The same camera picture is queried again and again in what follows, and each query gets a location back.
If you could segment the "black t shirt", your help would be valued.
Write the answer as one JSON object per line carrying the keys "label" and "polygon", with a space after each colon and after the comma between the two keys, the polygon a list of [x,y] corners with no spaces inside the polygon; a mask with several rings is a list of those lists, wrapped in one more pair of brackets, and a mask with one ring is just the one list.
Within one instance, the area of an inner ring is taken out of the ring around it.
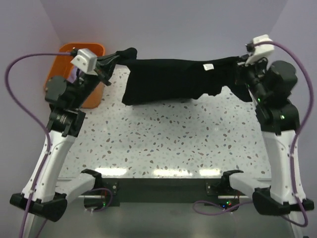
{"label": "black t shirt", "polygon": [[243,102],[252,98],[245,85],[238,85],[239,57],[209,61],[183,59],[137,59],[137,51],[119,52],[119,65],[129,76],[122,98],[127,106],[174,99],[198,99],[203,94],[216,96],[224,86]]}

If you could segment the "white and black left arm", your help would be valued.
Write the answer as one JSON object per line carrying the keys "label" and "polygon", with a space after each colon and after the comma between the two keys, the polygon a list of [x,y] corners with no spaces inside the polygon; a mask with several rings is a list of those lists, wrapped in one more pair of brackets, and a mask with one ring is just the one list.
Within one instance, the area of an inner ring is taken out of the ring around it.
{"label": "white and black left arm", "polygon": [[71,63],[80,73],[73,83],[60,75],[47,81],[45,101],[51,113],[48,124],[42,126],[46,140],[41,157],[22,192],[10,199],[11,205],[53,222],[63,216],[75,198],[86,192],[98,194],[104,187],[102,175],[89,169],[60,188],[56,183],[85,119],[81,106],[99,83],[111,84],[109,80],[121,58],[117,53],[98,57],[88,49],[73,49],[66,55],[73,57]]}

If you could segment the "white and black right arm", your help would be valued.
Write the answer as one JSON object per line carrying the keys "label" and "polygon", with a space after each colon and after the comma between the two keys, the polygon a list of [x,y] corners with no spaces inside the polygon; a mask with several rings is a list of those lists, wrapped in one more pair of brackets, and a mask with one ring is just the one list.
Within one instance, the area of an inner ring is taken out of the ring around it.
{"label": "white and black right arm", "polygon": [[312,211],[314,202],[301,185],[297,145],[299,112],[288,97],[298,78],[295,67],[285,61],[268,65],[261,58],[242,67],[242,79],[252,96],[257,120],[267,152],[271,183],[251,178],[241,170],[226,171],[219,186],[227,195],[239,191],[251,197],[261,215],[282,216],[291,212]]}

